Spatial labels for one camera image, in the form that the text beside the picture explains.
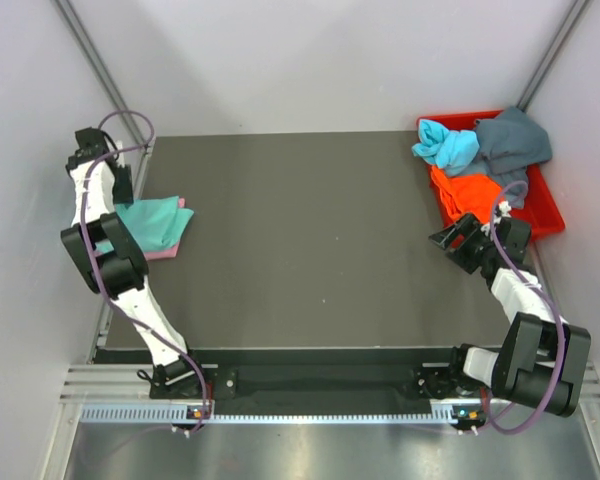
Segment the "teal t shirt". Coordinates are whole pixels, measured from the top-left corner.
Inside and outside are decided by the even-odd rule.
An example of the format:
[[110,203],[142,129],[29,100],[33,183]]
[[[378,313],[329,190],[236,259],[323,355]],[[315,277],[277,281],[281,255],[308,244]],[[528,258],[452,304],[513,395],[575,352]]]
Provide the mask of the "teal t shirt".
[[143,254],[180,243],[194,217],[185,199],[178,196],[116,204],[115,210]]

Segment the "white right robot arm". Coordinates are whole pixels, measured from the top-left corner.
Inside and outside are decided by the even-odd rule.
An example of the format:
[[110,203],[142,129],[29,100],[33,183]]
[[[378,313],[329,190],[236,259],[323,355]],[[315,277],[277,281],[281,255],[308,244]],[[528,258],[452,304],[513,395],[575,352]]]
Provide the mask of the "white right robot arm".
[[591,336],[557,313],[525,265],[531,236],[523,220],[499,216],[483,225],[472,213],[430,235],[463,271],[480,273],[509,321],[497,352],[469,344],[453,348],[446,380],[461,396],[484,387],[496,398],[568,417],[579,401]]

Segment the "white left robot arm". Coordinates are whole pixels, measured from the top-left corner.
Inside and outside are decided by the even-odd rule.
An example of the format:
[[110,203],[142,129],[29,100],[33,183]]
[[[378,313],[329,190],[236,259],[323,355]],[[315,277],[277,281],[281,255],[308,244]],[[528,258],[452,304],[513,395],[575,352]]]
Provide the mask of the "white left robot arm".
[[131,168],[118,161],[111,136],[99,128],[75,132],[78,148],[66,171],[75,187],[71,226],[61,242],[88,288],[133,324],[151,355],[153,372],[140,371],[155,398],[203,398],[207,374],[168,321],[149,285],[149,266],[116,211],[134,202]]

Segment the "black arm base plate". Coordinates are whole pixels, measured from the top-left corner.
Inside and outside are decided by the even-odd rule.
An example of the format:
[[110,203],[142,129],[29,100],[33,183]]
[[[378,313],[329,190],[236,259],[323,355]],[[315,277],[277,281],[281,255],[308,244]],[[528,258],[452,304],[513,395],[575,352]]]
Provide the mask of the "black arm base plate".
[[307,393],[389,392],[399,397],[444,399],[471,395],[484,384],[450,366],[390,364],[262,364],[220,365],[174,377],[151,380],[155,398],[214,400],[252,397],[273,392],[291,396]]

